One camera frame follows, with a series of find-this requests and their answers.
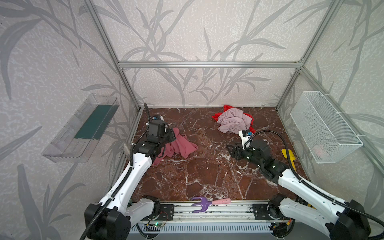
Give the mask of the dark pink cloth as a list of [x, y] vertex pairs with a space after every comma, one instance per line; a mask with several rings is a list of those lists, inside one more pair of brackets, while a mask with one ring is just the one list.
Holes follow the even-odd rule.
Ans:
[[152, 166], [157, 166], [165, 157], [172, 157], [174, 154], [180, 154], [186, 159], [191, 153], [198, 150], [198, 146], [191, 143], [186, 135], [181, 135], [178, 128], [173, 128], [176, 136], [176, 140], [167, 143], [162, 149], [159, 155], [156, 157]]

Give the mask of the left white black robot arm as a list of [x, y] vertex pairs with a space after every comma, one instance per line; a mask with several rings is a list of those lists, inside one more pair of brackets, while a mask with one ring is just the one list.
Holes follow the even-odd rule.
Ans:
[[129, 202], [146, 171], [176, 136], [161, 119], [149, 121], [146, 134], [144, 141], [132, 144], [129, 164], [111, 190], [98, 204], [89, 204], [85, 210], [82, 240], [125, 240], [139, 221], [158, 214], [159, 201], [154, 197], [142, 198], [132, 205]]

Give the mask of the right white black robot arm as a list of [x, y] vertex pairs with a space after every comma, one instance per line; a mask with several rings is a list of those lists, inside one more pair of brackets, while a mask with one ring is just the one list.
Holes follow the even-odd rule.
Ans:
[[269, 181], [288, 189], [304, 201], [303, 204], [278, 195], [270, 200], [273, 210], [287, 218], [298, 220], [323, 233], [331, 240], [382, 240], [384, 234], [371, 236], [369, 220], [380, 225], [384, 222], [367, 214], [364, 207], [352, 200], [346, 202], [322, 190], [285, 163], [272, 157], [264, 141], [254, 141], [247, 150], [242, 144], [227, 145], [232, 158], [247, 160], [259, 167]]

